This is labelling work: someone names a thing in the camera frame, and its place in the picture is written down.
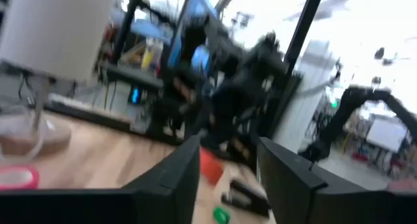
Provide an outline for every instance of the white lamp shade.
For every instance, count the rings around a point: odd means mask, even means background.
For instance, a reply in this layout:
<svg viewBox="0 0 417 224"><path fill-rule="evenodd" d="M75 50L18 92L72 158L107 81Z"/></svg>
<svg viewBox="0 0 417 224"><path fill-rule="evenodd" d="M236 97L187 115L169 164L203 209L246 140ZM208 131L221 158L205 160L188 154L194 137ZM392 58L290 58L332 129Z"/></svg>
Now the white lamp shade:
<svg viewBox="0 0 417 224"><path fill-rule="evenodd" d="M115 0L9 0L0 59L37 74L90 78Z"/></svg>

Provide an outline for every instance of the stapler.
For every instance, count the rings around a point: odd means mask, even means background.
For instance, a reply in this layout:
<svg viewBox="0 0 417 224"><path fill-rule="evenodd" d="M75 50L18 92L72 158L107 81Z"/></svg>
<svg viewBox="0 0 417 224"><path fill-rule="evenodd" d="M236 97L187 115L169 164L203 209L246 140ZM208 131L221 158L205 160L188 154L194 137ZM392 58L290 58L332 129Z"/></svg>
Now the stapler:
<svg viewBox="0 0 417 224"><path fill-rule="evenodd" d="M222 194L222 203L269 218L271 209L266 197L248 185L233 179L229 193Z"/></svg>

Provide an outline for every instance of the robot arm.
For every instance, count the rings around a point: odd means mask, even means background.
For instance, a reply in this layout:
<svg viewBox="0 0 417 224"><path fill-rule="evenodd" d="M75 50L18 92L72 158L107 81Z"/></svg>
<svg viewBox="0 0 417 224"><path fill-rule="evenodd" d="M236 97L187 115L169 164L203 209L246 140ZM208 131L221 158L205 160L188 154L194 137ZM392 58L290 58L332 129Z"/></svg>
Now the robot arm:
<svg viewBox="0 0 417 224"><path fill-rule="evenodd" d="M407 111L388 91L363 87L349 87L341 97L341 104L336 114L322 132L320 132L319 140L313 142L298 154L309 161L319 161L327 158L332 142L343 131L343 126L353 111L362 106L367 100L382 100L385 102L410 130L411 136L417 139L417 120L414 118L414 115Z"/></svg>

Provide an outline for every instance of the blue object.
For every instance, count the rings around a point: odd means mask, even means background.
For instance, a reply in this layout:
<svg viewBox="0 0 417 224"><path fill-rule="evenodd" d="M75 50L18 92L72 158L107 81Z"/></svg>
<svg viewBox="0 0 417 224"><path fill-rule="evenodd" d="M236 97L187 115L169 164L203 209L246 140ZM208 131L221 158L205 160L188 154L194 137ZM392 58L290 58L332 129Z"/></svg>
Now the blue object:
<svg viewBox="0 0 417 224"><path fill-rule="evenodd" d="M121 25L126 12L121 9L113 9L111 11L111 21L116 25ZM172 35L170 37L164 35L164 32L158 26L152 24L149 20L138 19L132 22L130 31L145 37L153 37L164 41L165 44L171 43Z"/></svg>
<svg viewBox="0 0 417 224"><path fill-rule="evenodd" d="M139 103L140 98L141 98L141 92L138 88L135 88L132 91L132 97L131 97L130 100L132 101L133 104L137 104L137 103Z"/></svg>
<svg viewBox="0 0 417 224"><path fill-rule="evenodd" d="M206 12L210 12L215 18L217 18L216 9L210 4L209 0L188 0L184 6L182 6L184 16L178 24L178 33L175 38L171 40L173 48L168 59L168 66L174 67L179 61L179 55L181 52L181 31L184 27L186 18L191 16L203 15Z"/></svg>
<svg viewBox="0 0 417 224"><path fill-rule="evenodd" d="M204 74L207 75L210 71L209 57L210 53L204 45L199 46L195 49L194 55L191 59L192 68L199 71L200 67L203 67Z"/></svg>

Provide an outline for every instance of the blue light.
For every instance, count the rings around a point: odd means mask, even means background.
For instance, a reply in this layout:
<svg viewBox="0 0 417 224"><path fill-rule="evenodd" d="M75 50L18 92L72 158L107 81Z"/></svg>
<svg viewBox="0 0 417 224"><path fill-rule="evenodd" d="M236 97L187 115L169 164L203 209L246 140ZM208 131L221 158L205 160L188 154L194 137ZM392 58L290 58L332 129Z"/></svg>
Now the blue light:
<svg viewBox="0 0 417 224"><path fill-rule="evenodd" d="M199 70L202 67L204 74L207 75L210 69L209 56L210 53L204 45L197 47L191 59L192 68Z"/></svg>
<svg viewBox="0 0 417 224"><path fill-rule="evenodd" d="M140 98L140 92L139 89L134 89L133 90L133 94L132 94L132 103L136 104L137 103L137 99Z"/></svg>

